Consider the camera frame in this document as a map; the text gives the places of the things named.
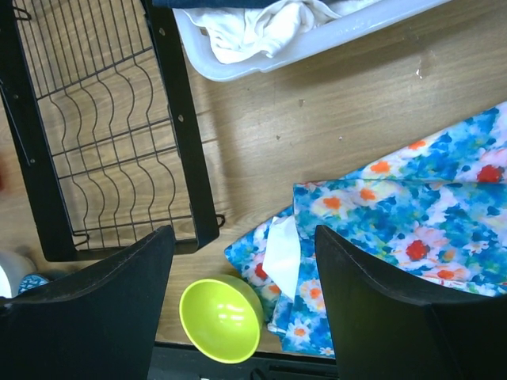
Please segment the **white bowl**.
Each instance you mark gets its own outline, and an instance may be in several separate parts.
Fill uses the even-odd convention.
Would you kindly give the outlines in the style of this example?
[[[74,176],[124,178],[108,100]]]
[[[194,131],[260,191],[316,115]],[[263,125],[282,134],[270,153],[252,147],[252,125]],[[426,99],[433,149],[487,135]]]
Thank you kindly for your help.
[[[13,298],[18,295],[22,279],[36,270],[31,259],[18,253],[2,250],[1,265],[1,296]]]

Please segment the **black wire dish rack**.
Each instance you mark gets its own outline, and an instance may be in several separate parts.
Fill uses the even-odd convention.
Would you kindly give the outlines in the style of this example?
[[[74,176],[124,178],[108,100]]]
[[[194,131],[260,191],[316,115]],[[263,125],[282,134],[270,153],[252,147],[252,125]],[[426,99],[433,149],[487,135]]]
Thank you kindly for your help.
[[[174,13],[152,1],[4,1],[1,97],[40,247],[96,260],[162,226],[219,236]]]

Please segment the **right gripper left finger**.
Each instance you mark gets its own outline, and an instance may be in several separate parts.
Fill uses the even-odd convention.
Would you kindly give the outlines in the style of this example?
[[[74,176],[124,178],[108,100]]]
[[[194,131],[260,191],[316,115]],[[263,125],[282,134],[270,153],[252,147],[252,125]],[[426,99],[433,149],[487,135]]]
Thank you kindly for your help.
[[[145,379],[175,248],[170,226],[1,300],[3,379]]]

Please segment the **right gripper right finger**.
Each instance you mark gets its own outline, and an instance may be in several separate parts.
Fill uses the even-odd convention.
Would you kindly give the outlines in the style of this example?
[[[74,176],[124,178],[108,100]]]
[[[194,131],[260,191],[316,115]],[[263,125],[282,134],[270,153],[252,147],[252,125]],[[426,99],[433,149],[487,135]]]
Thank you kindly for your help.
[[[342,379],[503,379],[506,298],[447,288],[315,231]]]

